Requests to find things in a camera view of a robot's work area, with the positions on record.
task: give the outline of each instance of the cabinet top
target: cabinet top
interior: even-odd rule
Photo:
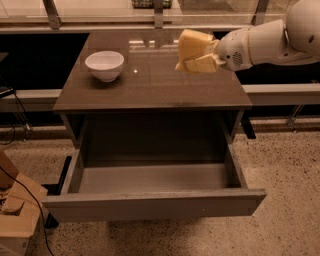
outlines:
[[[59,113],[130,110],[249,109],[234,72],[175,71],[180,30],[103,31],[89,35],[54,106]],[[94,78],[85,59],[97,51],[122,53],[125,64],[113,82]]]

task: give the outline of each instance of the cardboard box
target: cardboard box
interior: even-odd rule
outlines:
[[[41,205],[47,190],[19,172],[3,151],[0,151],[0,166],[24,184]],[[18,216],[0,215],[0,255],[24,255],[40,216],[38,204],[23,186],[1,170],[0,188],[11,188],[2,210],[18,209],[23,205]]]

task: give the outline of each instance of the white bowl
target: white bowl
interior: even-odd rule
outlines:
[[[118,52],[102,51],[91,54],[85,63],[94,77],[103,82],[111,82],[120,75],[124,57]]]

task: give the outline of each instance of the speckled floor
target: speckled floor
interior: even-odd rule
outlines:
[[[55,255],[319,255],[320,119],[253,122],[235,149],[250,188],[267,197],[251,217],[67,223],[48,230]],[[28,142],[2,147],[39,183],[55,183],[73,147],[63,128],[36,130]],[[49,255],[38,225],[28,256]]]

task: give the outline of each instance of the yellow sponge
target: yellow sponge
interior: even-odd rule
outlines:
[[[215,49],[219,40],[213,35],[185,29],[179,38],[176,70],[192,73],[216,72],[220,63]]]

